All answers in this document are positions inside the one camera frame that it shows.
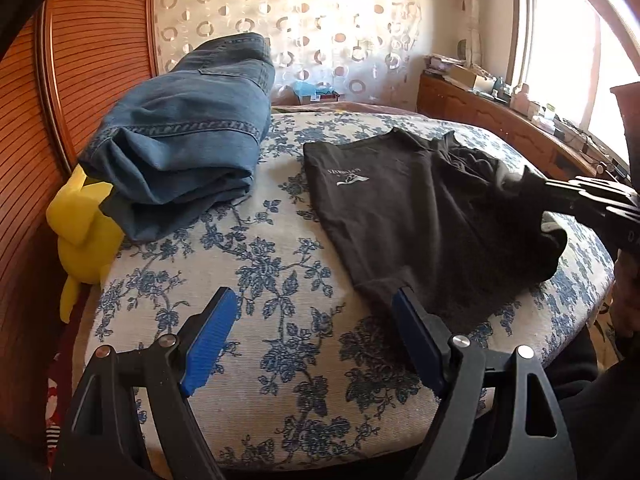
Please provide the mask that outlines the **black pants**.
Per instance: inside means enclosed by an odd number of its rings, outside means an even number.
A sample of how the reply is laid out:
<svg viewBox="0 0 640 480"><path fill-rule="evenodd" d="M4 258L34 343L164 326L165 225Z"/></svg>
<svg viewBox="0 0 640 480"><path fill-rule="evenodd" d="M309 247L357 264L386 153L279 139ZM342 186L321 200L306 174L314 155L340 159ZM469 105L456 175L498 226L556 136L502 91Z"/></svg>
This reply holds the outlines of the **black pants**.
<svg viewBox="0 0 640 480"><path fill-rule="evenodd" d="M555 274L567 234L520 192L517 174L452 132L304 146L311 206L352 286L376 310L408 286L450 330L469 333Z"/></svg>

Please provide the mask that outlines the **wooden sideboard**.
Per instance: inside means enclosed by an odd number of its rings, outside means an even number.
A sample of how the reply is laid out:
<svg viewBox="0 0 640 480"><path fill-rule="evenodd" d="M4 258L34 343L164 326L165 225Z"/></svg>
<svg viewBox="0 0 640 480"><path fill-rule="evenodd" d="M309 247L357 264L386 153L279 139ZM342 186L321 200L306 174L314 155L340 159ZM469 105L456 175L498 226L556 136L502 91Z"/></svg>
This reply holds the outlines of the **wooden sideboard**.
<svg viewBox="0 0 640 480"><path fill-rule="evenodd" d="M416 110L428 117L484 128L515 148L547 177L595 177L597 171L557 138L510 108L464 91L446 80L422 74Z"/></svg>

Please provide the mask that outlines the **cardboard box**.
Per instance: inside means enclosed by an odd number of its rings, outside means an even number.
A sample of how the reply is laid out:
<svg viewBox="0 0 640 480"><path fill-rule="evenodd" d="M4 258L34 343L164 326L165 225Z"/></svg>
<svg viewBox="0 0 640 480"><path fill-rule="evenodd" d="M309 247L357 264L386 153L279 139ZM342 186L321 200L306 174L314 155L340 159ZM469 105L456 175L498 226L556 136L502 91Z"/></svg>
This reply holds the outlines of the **cardboard box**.
<svg viewBox="0 0 640 480"><path fill-rule="evenodd" d="M448 70L447 77L464 88L490 93L494 88L496 78L486 72L484 68L454 65Z"/></svg>

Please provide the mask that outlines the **window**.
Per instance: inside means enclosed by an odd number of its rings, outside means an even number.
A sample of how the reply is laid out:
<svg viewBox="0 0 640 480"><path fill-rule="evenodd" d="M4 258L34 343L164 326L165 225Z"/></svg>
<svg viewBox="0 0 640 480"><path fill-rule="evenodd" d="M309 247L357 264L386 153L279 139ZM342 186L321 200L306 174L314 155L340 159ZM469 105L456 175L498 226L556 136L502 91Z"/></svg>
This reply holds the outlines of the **window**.
<svg viewBox="0 0 640 480"><path fill-rule="evenodd" d="M610 25L588 0L530 0L529 96L628 162L613 87L639 80Z"/></svg>

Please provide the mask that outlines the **blue floral bedspread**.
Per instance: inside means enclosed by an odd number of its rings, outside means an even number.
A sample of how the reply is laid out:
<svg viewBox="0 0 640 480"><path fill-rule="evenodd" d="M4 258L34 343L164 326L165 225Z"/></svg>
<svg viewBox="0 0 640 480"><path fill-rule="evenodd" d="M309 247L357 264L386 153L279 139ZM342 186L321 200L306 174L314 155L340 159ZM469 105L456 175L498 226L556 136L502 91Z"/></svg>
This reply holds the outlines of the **blue floral bedspread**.
<svg viewBox="0 0 640 480"><path fill-rule="evenodd" d="M437 401L401 355L390 311L352 286L311 206L309 142L349 144L398 128L422 139L452 132L519 174L530 162L495 134L421 115L286 113L271 118L247 196L183 229L125 240L108 272L89 349L149 347L204 309L219 287L235 321L192 408L226 466L292 470L364 460L426 434ZM529 344L552 360L602 304L614 263L593 230L548 214L567 234L552 278L524 290L468 335L485 348Z"/></svg>

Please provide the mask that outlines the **yellow plush toy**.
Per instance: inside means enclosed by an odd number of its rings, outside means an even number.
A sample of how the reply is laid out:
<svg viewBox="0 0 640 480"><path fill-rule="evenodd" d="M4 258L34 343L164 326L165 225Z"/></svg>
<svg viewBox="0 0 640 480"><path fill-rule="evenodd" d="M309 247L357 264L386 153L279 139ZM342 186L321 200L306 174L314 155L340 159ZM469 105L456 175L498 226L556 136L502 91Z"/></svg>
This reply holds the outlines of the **yellow plush toy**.
<svg viewBox="0 0 640 480"><path fill-rule="evenodd" d="M64 323L70 322L81 284L104 286L124 240L122 229L100 209L111 190L107 182L90 183L77 165L46 210L48 225L58 237L58 258L67 274L60 299Z"/></svg>

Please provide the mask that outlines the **colourful floral blanket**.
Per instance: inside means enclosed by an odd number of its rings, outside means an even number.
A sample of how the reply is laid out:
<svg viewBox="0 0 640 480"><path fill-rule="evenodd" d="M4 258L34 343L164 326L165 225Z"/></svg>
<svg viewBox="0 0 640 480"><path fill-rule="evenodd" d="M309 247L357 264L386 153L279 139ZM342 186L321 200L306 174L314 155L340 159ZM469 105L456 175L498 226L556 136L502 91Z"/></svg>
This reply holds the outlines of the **colourful floral blanket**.
<svg viewBox="0 0 640 480"><path fill-rule="evenodd" d="M412 110L403 110L402 108L372 105L358 102L325 102L325 103L309 103L309 104L290 104L290 105L273 105L271 107L273 114L286 113L363 113L363 114L387 114L387 115L416 115Z"/></svg>

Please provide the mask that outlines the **circle patterned curtain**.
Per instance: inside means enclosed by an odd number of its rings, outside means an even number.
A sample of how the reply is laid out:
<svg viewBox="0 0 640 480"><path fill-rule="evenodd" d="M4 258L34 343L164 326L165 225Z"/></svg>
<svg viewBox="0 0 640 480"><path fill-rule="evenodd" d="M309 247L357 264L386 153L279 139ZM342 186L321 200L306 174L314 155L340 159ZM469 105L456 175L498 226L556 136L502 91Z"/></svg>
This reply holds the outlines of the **circle patterned curtain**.
<svg viewBox="0 0 640 480"><path fill-rule="evenodd" d="M268 44L272 98L333 90L347 101L410 108L436 41L437 0L154 0L158 68L205 41L256 32Z"/></svg>

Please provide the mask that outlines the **blue tissue box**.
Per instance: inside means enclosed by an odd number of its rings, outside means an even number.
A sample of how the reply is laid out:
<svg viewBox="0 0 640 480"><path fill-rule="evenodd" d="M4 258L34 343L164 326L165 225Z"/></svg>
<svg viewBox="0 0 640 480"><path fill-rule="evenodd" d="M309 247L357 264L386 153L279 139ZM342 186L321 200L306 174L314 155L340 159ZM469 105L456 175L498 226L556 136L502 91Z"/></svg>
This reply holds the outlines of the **blue tissue box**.
<svg viewBox="0 0 640 480"><path fill-rule="evenodd" d="M311 84L307 81L296 81L292 91L299 104L338 102L343 95L330 84Z"/></svg>

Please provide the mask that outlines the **folded blue jeans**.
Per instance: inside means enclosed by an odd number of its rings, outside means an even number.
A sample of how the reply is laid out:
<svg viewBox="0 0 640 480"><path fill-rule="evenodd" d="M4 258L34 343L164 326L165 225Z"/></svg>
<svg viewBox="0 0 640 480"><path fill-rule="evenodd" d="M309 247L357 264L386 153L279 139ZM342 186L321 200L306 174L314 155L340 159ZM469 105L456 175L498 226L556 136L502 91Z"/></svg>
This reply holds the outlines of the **folded blue jeans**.
<svg viewBox="0 0 640 480"><path fill-rule="evenodd" d="M89 178L111 183L101 211L146 243L247 196L275 73L267 40L243 32L204 42L128 91L78 157Z"/></svg>

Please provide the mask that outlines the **wooden slatted headboard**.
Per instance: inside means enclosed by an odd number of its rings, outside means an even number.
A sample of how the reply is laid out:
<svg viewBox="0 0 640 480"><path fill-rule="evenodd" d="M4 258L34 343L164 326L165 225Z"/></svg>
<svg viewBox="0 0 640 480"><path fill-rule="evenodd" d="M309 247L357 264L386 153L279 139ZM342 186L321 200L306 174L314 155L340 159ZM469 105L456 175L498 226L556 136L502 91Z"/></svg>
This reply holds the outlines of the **wooden slatted headboard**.
<svg viewBox="0 0 640 480"><path fill-rule="evenodd" d="M65 276L46 210L107 110L157 71L153 0L1 0L1 429L44 442Z"/></svg>

